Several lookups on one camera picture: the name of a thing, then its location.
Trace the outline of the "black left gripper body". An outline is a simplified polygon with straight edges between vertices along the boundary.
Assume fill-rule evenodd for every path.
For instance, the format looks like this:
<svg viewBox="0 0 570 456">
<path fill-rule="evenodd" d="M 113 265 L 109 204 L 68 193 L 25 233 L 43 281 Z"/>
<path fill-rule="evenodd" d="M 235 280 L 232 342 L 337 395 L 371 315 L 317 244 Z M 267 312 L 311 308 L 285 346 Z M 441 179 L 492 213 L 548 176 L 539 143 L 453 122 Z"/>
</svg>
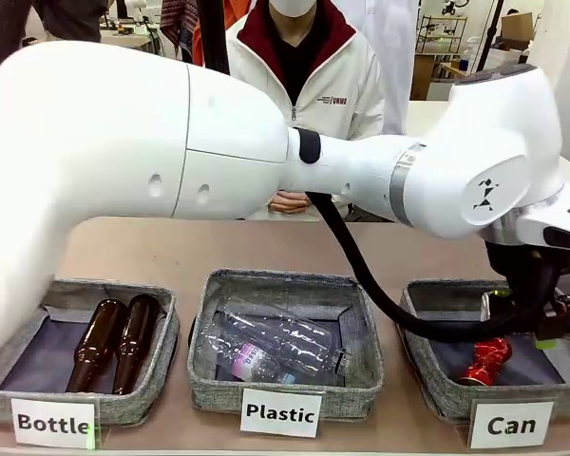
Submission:
<svg viewBox="0 0 570 456">
<path fill-rule="evenodd" d="M 544 249 L 527 245 L 485 244 L 491 268 L 507 282 L 505 290 L 486 295 L 484 310 L 491 318 L 513 315 L 509 333 L 534 333 L 545 318 L 561 271 Z"/>
</svg>

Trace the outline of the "person's right hand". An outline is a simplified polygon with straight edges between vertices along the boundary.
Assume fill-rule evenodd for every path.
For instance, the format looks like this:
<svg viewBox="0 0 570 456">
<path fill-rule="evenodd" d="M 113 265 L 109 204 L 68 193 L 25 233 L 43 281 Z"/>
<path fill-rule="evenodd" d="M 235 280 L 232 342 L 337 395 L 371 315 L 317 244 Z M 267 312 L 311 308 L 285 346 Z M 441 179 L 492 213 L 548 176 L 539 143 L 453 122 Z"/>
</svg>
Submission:
<svg viewBox="0 0 570 456">
<path fill-rule="evenodd" d="M 274 212 L 287 212 L 294 207 L 295 205 L 292 205 L 292 201 L 281 192 L 276 192 L 268 203 L 268 208 Z"/>
</svg>

